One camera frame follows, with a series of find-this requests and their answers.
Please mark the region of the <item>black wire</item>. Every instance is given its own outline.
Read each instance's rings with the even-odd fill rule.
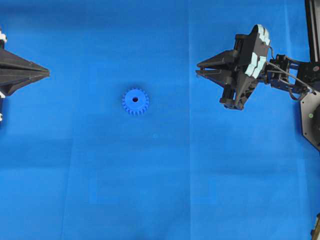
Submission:
[[[312,90],[312,93],[315,93],[316,90],[310,86],[309,84],[305,83],[304,81],[300,80],[299,78],[297,78],[296,76],[292,75],[291,73],[289,72],[286,72],[284,70],[282,70],[279,66],[269,62],[269,61],[266,61],[265,62],[267,65],[271,65],[272,67],[274,67],[275,69],[278,69],[281,73],[285,74],[285,75],[288,75],[290,77],[292,77],[293,79],[297,80],[298,82],[300,82],[301,84],[305,85],[309,90]]]
[[[274,59],[274,60],[276,60],[275,59],[275,57],[274,57],[274,49],[272,48],[272,46],[268,46],[268,45],[266,45],[268,48],[270,48],[271,49],[271,57]]]

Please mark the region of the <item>gear teeth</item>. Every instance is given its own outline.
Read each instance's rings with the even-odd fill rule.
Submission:
[[[139,96],[143,96],[141,100],[139,101],[139,104],[136,104],[132,101],[129,101],[129,99],[132,99],[136,97],[137,92],[139,91]],[[149,96],[146,93],[146,91],[142,90],[141,88],[133,87],[130,88],[123,96],[122,96],[122,107],[124,110],[132,115],[132,116],[140,116],[143,115],[149,108]]]

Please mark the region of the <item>blue gear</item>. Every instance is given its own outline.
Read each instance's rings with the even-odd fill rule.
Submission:
[[[132,88],[123,95],[122,106],[133,116],[142,115],[149,107],[149,97],[142,89]]]

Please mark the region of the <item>blue cloth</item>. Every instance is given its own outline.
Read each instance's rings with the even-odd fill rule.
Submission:
[[[51,77],[5,100],[0,240],[309,239],[320,163],[299,105],[260,84],[227,110],[195,74],[255,24],[308,61],[305,18],[298,0],[2,1],[6,49]]]

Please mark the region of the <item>blue tabletop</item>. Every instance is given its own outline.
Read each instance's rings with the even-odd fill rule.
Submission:
[[[309,60],[300,0],[3,0],[6,49],[51,77],[4,102],[0,240],[309,239],[320,157],[299,104],[259,84],[228,110],[195,74],[255,24]]]

